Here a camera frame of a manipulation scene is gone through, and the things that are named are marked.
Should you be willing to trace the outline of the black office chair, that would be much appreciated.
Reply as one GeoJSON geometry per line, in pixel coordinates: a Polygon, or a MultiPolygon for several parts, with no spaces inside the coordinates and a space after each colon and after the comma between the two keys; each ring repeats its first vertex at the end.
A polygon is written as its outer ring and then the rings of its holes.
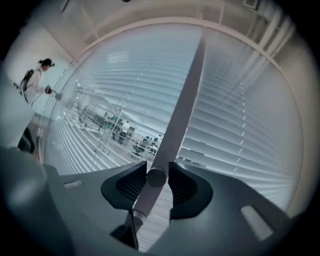
{"type": "Polygon", "coordinates": [[[142,153],[145,151],[148,144],[149,144],[148,140],[143,140],[141,143],[133,145],[132,148],[135,150],[133,154],[142,158],[143,157],[142,153]]]}

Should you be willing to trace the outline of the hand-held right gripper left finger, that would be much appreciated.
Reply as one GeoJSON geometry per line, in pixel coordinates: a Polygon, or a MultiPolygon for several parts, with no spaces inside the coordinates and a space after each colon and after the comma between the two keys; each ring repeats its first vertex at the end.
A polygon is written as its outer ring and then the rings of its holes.
{"type": "Polygon", "coordinates": [[[75,256],[142,256],[133,204],[146,174],[146,161],[71,175],[49,168],[49,190],[75,256]]]}

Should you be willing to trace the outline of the grey metal window post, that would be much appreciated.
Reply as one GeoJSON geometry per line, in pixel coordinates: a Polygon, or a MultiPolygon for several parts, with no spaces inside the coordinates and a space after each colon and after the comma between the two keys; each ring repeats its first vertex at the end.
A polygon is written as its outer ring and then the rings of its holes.
{"type": "MultiPolygon", "coordinates": [[[[206,28],[202,29],[185,83],[150,168],[162,170],[165,172],[167,179],[169,176],[169,163],[176,160],[197,98],[205,59],[207,34],[208,30],[206,28]]],[[[133,209],[143,212],[147,218],[163,187],[155,188],[146,182],[133,209]]]]}

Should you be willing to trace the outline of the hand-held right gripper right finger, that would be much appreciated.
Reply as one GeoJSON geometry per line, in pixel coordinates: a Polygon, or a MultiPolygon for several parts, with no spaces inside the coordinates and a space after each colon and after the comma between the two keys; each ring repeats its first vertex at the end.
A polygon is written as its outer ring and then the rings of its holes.
{"type": "Polygon", "coordinates": [[[169,226],[152,256],[267,256],[290,226],[280,208],[237,178],[170,162],[168,184],[169,226]]]}

